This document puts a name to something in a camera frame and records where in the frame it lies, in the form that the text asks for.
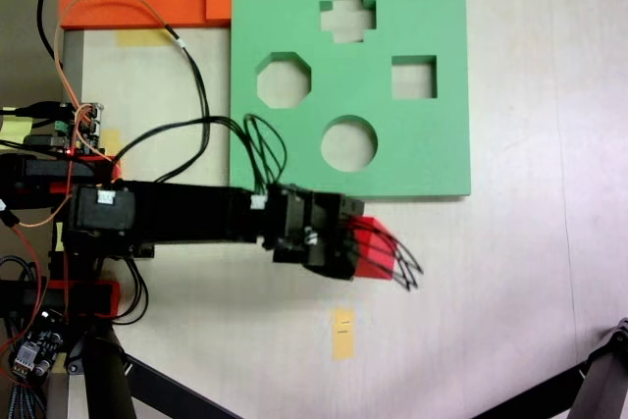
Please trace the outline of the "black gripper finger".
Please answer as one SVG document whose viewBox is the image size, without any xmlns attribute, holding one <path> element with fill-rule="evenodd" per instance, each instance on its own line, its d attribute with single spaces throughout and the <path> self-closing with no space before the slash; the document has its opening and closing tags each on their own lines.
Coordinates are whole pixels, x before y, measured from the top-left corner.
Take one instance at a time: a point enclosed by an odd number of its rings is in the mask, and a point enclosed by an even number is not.
<svg viewBox="0 0 628 419">
<path fill-rule="evenodd" d="M 308 250 L 302 266 L 319 276 L 334 280 L 351 280 L 355 274 L 355 260 L 345 248 L 319 243 Z"/>
<path fill-rule="evenodd" d="M 364 215 L 365 203 L 362 200 L 345 196 L 341 202 L 343 219 L 359 218 Z"/>
</svg>

